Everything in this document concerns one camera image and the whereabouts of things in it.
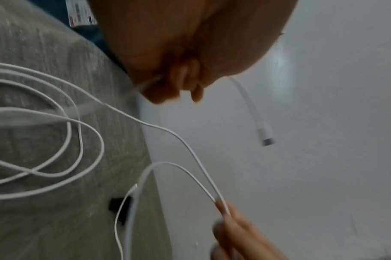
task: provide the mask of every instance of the skin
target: skin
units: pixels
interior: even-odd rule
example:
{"label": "skin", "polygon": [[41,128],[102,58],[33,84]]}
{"label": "skin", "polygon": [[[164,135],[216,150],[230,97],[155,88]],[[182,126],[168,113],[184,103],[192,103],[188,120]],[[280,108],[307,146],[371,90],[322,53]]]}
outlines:
{"label": "skin", "polygon": [[153,103],[240,73],[273,45],[296,0],[90,0],[108,46]]}
{"label": "skin", "polygon": [[233,249],[237,260],[288,260],[257,228],[234,206],[227,202],[231,216],[227,215],[220,200],[216,206],[223,220],[213,227],[218,245],[211,251],[212,260],[233,260]]}

